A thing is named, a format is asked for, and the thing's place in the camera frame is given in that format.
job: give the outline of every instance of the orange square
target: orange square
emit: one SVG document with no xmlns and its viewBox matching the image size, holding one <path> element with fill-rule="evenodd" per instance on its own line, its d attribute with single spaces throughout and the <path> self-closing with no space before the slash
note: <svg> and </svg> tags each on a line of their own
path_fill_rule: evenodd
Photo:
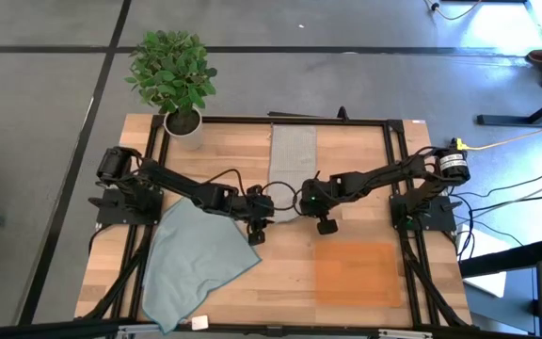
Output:
<svg viewBox="0 0 542 339">
<path fill-rule="evenodd" d="M 315 300 L 332 306 L 401 306 L 392 244 L 319 241 L 315 244 Z"/>
</svg>

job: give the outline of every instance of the gray floor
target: gray floor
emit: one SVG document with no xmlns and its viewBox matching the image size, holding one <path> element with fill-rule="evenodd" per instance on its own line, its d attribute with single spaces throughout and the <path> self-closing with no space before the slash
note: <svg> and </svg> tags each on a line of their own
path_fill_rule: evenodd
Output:
<svg viewBox="0 0 542 339">
<path fill-rule="evenodd" d="M 0 0 L 0 44 L 108 44 L 120 4 Z M 455 14 L 465 6 L 442 8 Z M 517 4 L 483 4 L 460 21 L 446 22 L 430 17 L 423 0 L 134 1 L 120 44 L 135 44 L 146 29 L 187 29 L 216 46 L 497 47 L 513 54 L 542 48 L 533 16 Z M 103 58 L 0 55 L 0 214 L 7 220 L 0 227 L 0 326 L 15 321 Z M 129 62 L 126 55 L 115 57 L 38 322 L 72 318 L 96 215 L 87 198 L 101 192 L 93 184 L 96 166 L 104 149 L 118 142 L 125 114 L 152 113 L 122 80 Z M 480 127 L 473 117 L 527 115 L 542 106 L 542 72 L 519 57 L 210 54 L 209 63 L 219 70 L 218 94 L 205 114 L 261 116 L 275 110 L 329 117 L 344 105 L 352 117 L 425 120 L 435 145 L 451 137 L 484 145 L 530 132 Z M 472 180 L 458 191 L 486 192 L 538 176 L 542 135 L 470 153 L 470 170 Z M 470 202 L 481 206 L 528 191 Z M 482 221 L 528 243 L 542 239 L 541 211 L 542 202 L 526 202 Z"/>
</svg>

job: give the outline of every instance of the wooden tabletop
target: wooden tabletop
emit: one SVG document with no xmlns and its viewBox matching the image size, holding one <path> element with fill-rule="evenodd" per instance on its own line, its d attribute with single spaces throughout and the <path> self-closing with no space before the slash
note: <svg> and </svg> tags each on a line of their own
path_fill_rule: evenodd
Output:
<svg viewBox="0 0 542 339">
<path fill-rule="evenodd" d="M 127 116 L 120 145 L 145 151 L 151 115 Z M 404 121 L 406 143 L 411 153 L 430 145 L 424 121 Z M 170 142 L 166 166 L 196 181 L 204 181 L 219 172 L 238 169 L 244 186 L 267 182 L 271 126 L 268 124 L 206 123 L 204 145 L 185 151 Z M 154 154 L 159 153 L 162 129 Z M 399 150 L 392 136 L 394 153 Z M 317 168 L 320 179 L 329 174 L 353 170 L 368 171 L 388 164 L 382 129 L 368 126 L 317 126 Z M 237 186 L 227 175 L 216 182 Z M 340 230 L 319 235 L 316 219 L 298 218 L 272 225 L 265 230 L 266 242 L 255 248 L 263 259 L 233 282 L 212 292 L 192 315 L 208 315 L 216 324 L 283 324 L 317 326 L 364 326 L 408 328 L 412 326 L 401 250 L 391 227 L 389 186 L 376 189 L 357 202 L 344 203 L 330 212 Z M 164 208 L 179 197 L 166 192 Z M 83 280 L 75 315 L 89 312 L 119 274 L 120 260 L 128 227 L 113 226 L 101 233 Z M 441 233 L 426 232 L 425 243 L 434 284 L 457 314 L 471 323 L 459 266 L 453 244 Z M 315 300 L 314 249 L 323 239 L 371 241 L 391 244 L 395 251 L 401 302 L 398 306 L 320 305 Z M 417 282 L 422 321 L 429 322 L 422 285 Z M 121 315 L 127 315 L 133 281 L 125 291 Z M 149 320 L 143 314 L 141 320 Z"/>
</svg>

